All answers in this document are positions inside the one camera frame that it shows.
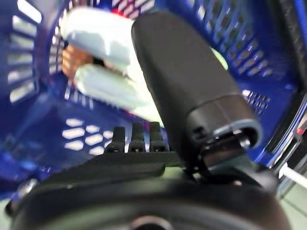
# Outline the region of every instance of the black plastic part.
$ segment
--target black plastic part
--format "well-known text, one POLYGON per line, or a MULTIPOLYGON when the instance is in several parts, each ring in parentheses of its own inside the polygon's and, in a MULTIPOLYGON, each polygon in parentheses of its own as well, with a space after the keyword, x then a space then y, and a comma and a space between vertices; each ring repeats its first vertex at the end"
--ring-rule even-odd
POLYGON ((93 184, 122 183, 145 178, 162 176, 165 165, 162 163, 144 164, 117 164, 112 166, 100 165, 81 165, 67 171, 52 175, 47 180, 34 187, 31 192, 35 194, 56 191, 62 188, 86 187, 93 184))
POLYGON ((304 105, 304 101, 306 100, 306 96, 304 94, 297 94, 291 101, 291 106, 289 108, 289 112, 286 114, 283 121, 279 124, 276 132, 272 136, 270 142, 266 146, 267 152, 274 152, 276 146, 281 142, 284 138, 285 134, 287 133, 289 127, 293 123, 297 111, 304 105))
POLYGON ((166 152, 168 148, 163 141, 159 122, 149 124, 150 152, 166 152))
POLYGON ((201 148, 202 160, 208 168, 245 154, 235 135, 223 137, 221 140, 201 148))
POLYGON ((129 144, 129 152, 146 152, 142 123, 132 124, 132 136, 129 144))
POLYGON ((295 147, 297 146, 297 148, 294 148, 295 152, 291 154, 290 158, 287 160, 288 167, 290 167, 291 169, 294 169, 299 164, 304 164, 303 158, 307 156, 307 132, 305 131, 302 136, 300 136, 299 134, 295 134, 293 141, 295 147))
POLYGON ((198 144, 236 129, 248 131, 252 146, 260 142, 261 126, 236 82, 190 25, 166 12, 143 15, 132 39, 170 145, 184 161, 193 165, 198 144))
POLYGON ((112 142, 106 147, 105 153, 125 152, 125 138, 125 128, 115 127, 112 142))
POLYGON ((250 161, 246 154, 238 154, 227 161, 221 161, 209 168, 209 182, 215 184, 231 184, 233 182, 259 186, 265 191, 276 194, 278 179, 271 170, 265 166, 250 161))
POLYGON ((135 164, 164 164, 166 167, 183 167, 178 154, 175 152, 114 152, 94 157, 85 164, 91 165, 135 165, 135 164))
POLYGON ((278 201, 255 186, 139 180, 30 193, 14 213, 12 230, 130 229, 142 216, 176 230, 289 230, 278 201))
POLYGON ((273 170, 276 175, 279 174, 279 171, 284 166, 284 164, 286 164, 289 161, 289 159, 291 158, 291 156, 293 155, 293 153, 295 152, 301 141, 302 141, 301 136, 298 134, 294 134, 293 139, 291 140, 289 146, 283 152, 281 158, 273 166, 273 170))

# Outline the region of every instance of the shopping cart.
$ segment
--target shopping cart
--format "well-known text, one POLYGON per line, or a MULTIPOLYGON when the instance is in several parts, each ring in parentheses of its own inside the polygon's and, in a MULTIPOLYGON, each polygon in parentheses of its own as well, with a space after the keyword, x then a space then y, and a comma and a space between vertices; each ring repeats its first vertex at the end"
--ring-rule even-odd
MULTIPOLYGON (((224 56, 228 70, 264 127, 262 144, 249 151, 251 159, 267 166, 276 162, 292 140, 306 101, 298 87, 300 72, 288 55, 280 33, 282 28, 276 27, 277 16, 271 1, 87 3, 132 19, 149 11, 169 10, 192 24, 224 56)), ((103 154, 115 126, 125 127, 126 133, 131 133, 132 122, 142 120, 82 95, 61 72, 62 52, 67 44, 60 36, 60 24, 64 14, 77 4, 70 0, 0 0, 0 6, 3 197, 10 196, 24 181, 42 180, 53 172, 103 154), (20 20, 26 23, 27 30, 18 26, 20 20)), ((295 11, 291 4, 286 9, 290 13, 295 11)), ((214 78, 206 73, 203 77, 214 78)))

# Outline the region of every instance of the blue shopping basket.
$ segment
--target blue shopping basket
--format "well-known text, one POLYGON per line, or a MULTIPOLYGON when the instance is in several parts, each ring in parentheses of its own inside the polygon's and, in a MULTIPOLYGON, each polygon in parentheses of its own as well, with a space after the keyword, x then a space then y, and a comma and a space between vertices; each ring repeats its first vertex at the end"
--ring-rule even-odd
MULTIPOLYGON (((275 28, 266 0, 88 0, 135 19, 148 11, 182 16, 226 59, 229 71, 264 127, 264 140, 249 151, 271 166, 305 109, 287 132, 267 146, 298 92, 295 68, 275 28)), ((0 189, 2 197, 31 178, 102 154, 114 127, 140 120, 82 95, 61 72, 65 41, 60 23, 70 0, 0 0, 0 189), (20 27, 16 22, 23 22, 20 27)))

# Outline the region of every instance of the blue plastic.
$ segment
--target blue plastic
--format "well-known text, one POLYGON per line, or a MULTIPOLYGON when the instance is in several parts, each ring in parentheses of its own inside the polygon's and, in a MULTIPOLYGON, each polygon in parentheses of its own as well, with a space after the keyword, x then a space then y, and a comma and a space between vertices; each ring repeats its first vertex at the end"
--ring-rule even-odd
POLYGON ((300 29, 302 31, 302 37, 304 39, 305 51, 307 45, 307 5, 304 0, 294 0, 294 8, 298 17, 298 21, 300 24, 300 29))
MULTIPOLYGON (((93 148, 98 147, 99 153, 99 147, 111 140, 110 133, 105 133, 102 141, 87 144, 93 135, 99 139, 99 134, 103 136, 115 126, 126 127, 129 134, 131 123, 141 121, 125 111, 82 95, 67 83, 61 72, 61 52, 65 43, 56 34, 56 28, 64 10, 69 10, 70 1, 28 2, 41 13, 41 23, 20 12, 17 1, 0 0, 0 178, 10 184, 8 189, 2 190, 6 195, 11 195, 8 190, 14 192, 18 184, 29 178, 42 180, 53 172, 85 162, 93 157, 89 154, 93 148), (35 25, 36 35, 16 32, 12 27, 14 15, 35 25), (34 48, 13 47, 11 34, 29 38, 34 48), (12 53, 30 54, 32 61, 9 64, 8 57, 12 53), (32 71, 9 83, 8 76, 22 73, 23 68, 32 71), (13 90, 27 83, 31 91, 11 103, 13 90), (67 125, 72 121, 75 127, 67 125), (91 130, 89 127, 99 130, 90 133, 86 131, 91 130), (74 128, 79 134, 69 135, 67 130, 74 128), (73 146, 79 150, 69 149, 71 142, 75 142, 73 146)), ((265 152, 264 147, 287 114, 297 82, 265 0, 93 0, 88 4, 108 11, 116 8, 125 13, 133 5, 128 17, 140 11, 169 9, 186 19, 225 57, 229 71, 260 118, 264 140, 260 147, 249 152, 251 159, 271 165, 279 156, 281 147, 273 153, 265 152), (142 4, 135 8, 135 2, 142 4)), ((214 76, 204 73, 204 77, 214 76)))

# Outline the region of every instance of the basket mesh hole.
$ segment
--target basket mesh hole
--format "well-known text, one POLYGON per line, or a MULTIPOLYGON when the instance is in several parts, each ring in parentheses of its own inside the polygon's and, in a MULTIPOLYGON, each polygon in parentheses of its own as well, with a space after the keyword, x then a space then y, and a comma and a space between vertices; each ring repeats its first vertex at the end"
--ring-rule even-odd
POLYGON ((81 126, 83 124, 83 121, 78 120, 76 118, 70 118, 66 120, 66 124, 70 127, 76 127, 81 126))
POLYGON ((59 18, 59 23, 58 23, 60 27, 61 27, 61 25, 62 25, 62 20, 63 20, 63 18, 60 17, 60 18, 59 18))
POLYGON ((197 14, 198 14, 200 20, 203 20, 205 13, 206 13, 205 8, 203 6, 200 6, 198 11, 197 11, 197 14))
POLYGON ((150 10, 152 7, 154 7, 154 0, 149 0, 147 3, 142 5, 141 13, 144 13, 144 12, 150 10))
POLYGON ((249 50, 244 50, 244 51, 240 54, 239 58, 240 58, 240 59, 246 59, 246 58, 249 56, 249 54, 250 54, 250 51, 249 51, 249 50))
POLYGON ((69 150, 79 151, 79 150, 83 149, 83 146, 84 146, 84 144, 83 144, 82 141, 76 140, 76 141, 73 141, 73 142, 66 143, 64 148, 69 149, 69 150))
POLYGON ((54 35, 60 35, 58 26, 54 29, 54 35))
POLYGON ((263 73, 263 76, 268 76, 268 75, 271 75, 273 73, 273 70, 272 69, 267 69, 266 71, 264 71, 263 73))
POLYGON ((36 26, 21 19, 16 15, 14 15, 12 18, 12 25, 13 29, 15 29, 16 31, 24 32, 32 36, 36 35, 36 26))
POLYGON ((107 142, 105 143, 105 148, 106 148, 111 142, 112 142, 111 140, 107 141, 107 142))
POLYGON ((86 2, 87 0, 73 0, 72 1, 74 7, 87 5, 86 2))
POLYGON ((73 98, 74 102, 78 103, 79 91, 77 89, 74 89, 72 98, 73 98))
POLYGON ((52 44, 55 45, 55 46, 56 46, 57 44, 59 44, 59 39, 58 39, 56 36, 53 36, 53 37, 52 37, 52 44))
POLYGON ((49 57, 49 63, 55 63, 57 60, 57 57, 56 56, 50 56, 49 57))
POLYGON ((250 50, 250 51, 251 51, 251 50, 255 50, 258 46, 259 46, 258 42, 255 41, 255 40, 253 40, 253 41, 249 44, 248 50, 250 50))
POLYGON ((134 3, 134 7, 139 7, 141 6, 143 3, 145 3, 147 0, 136 0, 134 3))
POLYGON ((59 43, 59 46, 60 46, 61 48, 64 48, 64 46, 65 46, 64 40, 61 40, 61 42, 59 43))
POLYGON ((10 36, 12 45, 18 46, 20 48, 33 49, 34 41, 33 39, 26 38, 21 35, 11 34, 10 36))
POLYGON ((102 155, 104 154, 105 149, 101 146, 98 146, 96 148, 93 148, 90 150, 90 154, 94 156, 102 155))
POLYGON ((212 15, 217 18, 221 13, 221 9, 222 9, 222 4, 216 1, 212 7, 212 15))
POLYGON ((93 102, 92 98, 89 98, 89 106, 90 106, 91 110, 94 109, 94 102, 93 102))
POLYGON ((72 81, 68 80, 67 86, 66 86, 66 90, 65 90, 65 94, 64 94, 64 99, 65 100, 69 99, 69 96, 71 94, 71 86, 72 86, 72 81))
POLYGON ((210 20, 209 20, 209 21, 207 22, 207 24, 206 24, 206 30, 207 30, 208 32, 211 32, 212 27, 213 27, 213 25, 211 25, 211 22, 210 22, 210 20))
POLYGON ((211 31, 212 28, 215 27, 215 21, 212 20, 212 19, 210 19, 210 20, 208 21, 208 24, 209 24, 210 26, 208 26, 207 29, 208 29, 209 31, 211 31))
POLYGON ((82 104, 83 107, 86 106, 86 98, 85 98, 84 95, 82 95, 82 97, 81 97, 81 104, 82 104))
POLYGON ((216 37, 217 37, 217 40, 220 40, 222 37, 223 37, 224 33, 222 31, 219 31, 216 33, 216 37))
POLYGON ((118 10, 122 11, 127 6, 127 3, 128 3, 128 0, 123 0, 118 6, 118 10))
POLYGON ((87 126, 86 127, 86 132, 88 132, 88 133, 96 133, 96 132, 99 131, 99 129, 100 129, 99 127, 91 125, 91 126, 87 126))
POLYGON ((116 6, 121 0, 113 0, 112 1, 112 6, 116 6))
POLYGON ((111 139, 113 137, 113 132, 111 131, 105 131, 103 133, 104 137, 107 138, 107 139, 111 139))
POLYGON ((87 138, 85 139, 85 143, 86 143, 87 145, 92 146, 92 145, 96 145, 96 144, 102 142, 102 140, 103 140, 103 136, 100 135, 100 134, 96 134, 96 135, 93 135, 93 136, 91 136, 91 137, 87 137, 87 138))
POLYGON ((244 45, 244 41, 239 40, 239 41, 237 42, 237 44, 236 44, 236 49, 241 49, 241 48, 243 47, 243 45, 244 45))
POLYGON ((234 66, 235 66, 235 67, 239 66, 239 65, 241 64, 241 62, 242 62, 242 60, 236 59, 236 60, 234 61, 234 66))
POLYGON ((251 36, 252 36, 252 32, 250 30, 246 30, 242 37, 242 40, 248 40, 251 38, 251 36))
POLYGON ((18 9, 37 23, 41 23, 42 14, 26 0, 17 1, 18 9))
POLYGON ((257 61, 261 58, 263 58, 264 53, 262 51, 258 51, 255 55, 254 55, 254 60, 257 61))
POLYGON ((83 128, 73 128, 73 129, 64 130, 62 132, 62 136, 69 140, 74 139, 74 138, 83 137, 84 134, 85 134, 85 130, 83 128))
POLYGON ((268 61, 264 60, 259 64, 259 69, 263 69, 268 66, 268 61))
POLYGON ((222 22, 221 22, 221 28, 222 29, 227 29, 227 27, 229 26, 229 23, 230 23, 230 18, 229 16, 224 16, 222 22))
POLYGON ((59 64, 59 65, 58 65, 58 68, 57 68, 57 71, 61 71, 62 68, 63 68, 62 64, 59 64))
POLYGON ((235 8, 236 8, 236 3, 234 1, 231 1, 226 10, 226 14, 231 14, 235 8))
POLYGON ((10 93, 11 103, 17 102, 20 99, 35 92, 35 85, 33 81, 27 81, 22 86, 14 89, 10 93))
POLYGON ((61 63, 62 63, 62 61, 63 61, 63 57, 62 57, 62 55, 58 56, 58 60, 57 60, 58 64, 61 64, 61 63))
POLYGON ((238 70, 238 72, 239 72, 239 74, 242 74, 242 73, 244 73, 245 72, 245 68, 239 68, 239 70, 238 70))
POLYGON ((195 0, 188 0, 188 4, 193 7, 195 4, 195 0))
POLYGON ((249 59, 249 60, 245 63, 244 67, 245 67, 245 68, 249 68, 249 67, 253 66, 254 64, 255 64, 255 60, 254 60, 254 59, 249 59))
POLYGON ((243 24, 243 22, 244 22, 244 18, 242 17, 242 15, 240 15, 238 17, 237 27, 239 27, 241 24, 243 24))
POLYGON ((248 75, 255 75, 256 73, 260 72, 259 68, 253 68, 248 72, 248 75))
POLYGON ((261 115, 264 110, 269 106, 270 98, 250 90, 243 90, 247 103, 254 109, 254 112, 261 115))
POLYGON ((11 53, 7 56, 9 65, 32 63, 32 54, 29 53, 11 53))
POLYGON ((32 76, 33 71, 31 67, 23 67, 19 69, 14 69, 8 74, 8 83, 11 84, 16 81, 23 80, 32 76))
POLYGON ((57 71, 57 66, 55 64, 49 67, 50 74, 54 74, 56 71, 57 71))
POLYGON ((129 144, 125 145, 125 152, 129 151, 129 144))
POLYGON ((234 59, 235 56, 236 56, 235 51, 230 51, 228 54, 229 54, 229 58, 230 58, 230 59, 234 59))
POLYGON ((129 15, 129 18, 135 19, 139 16, 139 11, 135 10, 132 14, 129 15))
POLYGON ((239 33, 238 30, 232 29, 232 31, 230 31, 229 36, 228 36, 229 40, 235 39, 238 33, 239 33))
POLYGON ((129 5, 125 10, 124 10, 124 15, 128 15, 133 11, 133 5, 129 5))
POLYGON ((51 47, 50 47, 50 53, 51 53, 51 54, 56 54, 56 53, 57 53, 57 49, 58 49, 58 48, 57 48, 56 46, 51 46, 51 47))

